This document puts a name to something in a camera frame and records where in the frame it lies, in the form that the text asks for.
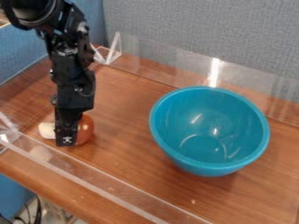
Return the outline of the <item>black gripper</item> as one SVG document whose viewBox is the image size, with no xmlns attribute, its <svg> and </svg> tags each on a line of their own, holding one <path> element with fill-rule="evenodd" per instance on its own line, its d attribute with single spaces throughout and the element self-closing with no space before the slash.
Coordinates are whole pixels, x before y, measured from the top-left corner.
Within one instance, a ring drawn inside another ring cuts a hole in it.
<svg viewBox="0 0 299 224">
<path fill-rule="evenodd" d="M 51 53 L 51 79 L 56 84 L 55 137 L 59 147 L 74 146 L 83 112 L 94 109 L 95 73 L 75 53 Z"/>
</svg>

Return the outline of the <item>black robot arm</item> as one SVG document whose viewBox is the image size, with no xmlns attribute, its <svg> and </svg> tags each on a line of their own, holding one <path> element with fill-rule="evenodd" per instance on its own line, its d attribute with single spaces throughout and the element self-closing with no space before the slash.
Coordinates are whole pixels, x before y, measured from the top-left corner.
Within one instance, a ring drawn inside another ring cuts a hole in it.
<svg viewBox="0 0 299 224">
<path fill-rule="evenodd" d="M 56 84 L 51 98 L 56 144 L 72 146 L 83 113 L 94 109 L 96 92 L 95 72 L 90 70 L 95 51 L 84 13 L 70 0 L 0 0 L 0 8 L 14 27 L 36 31 L 44 40 Z"/>
</svg>

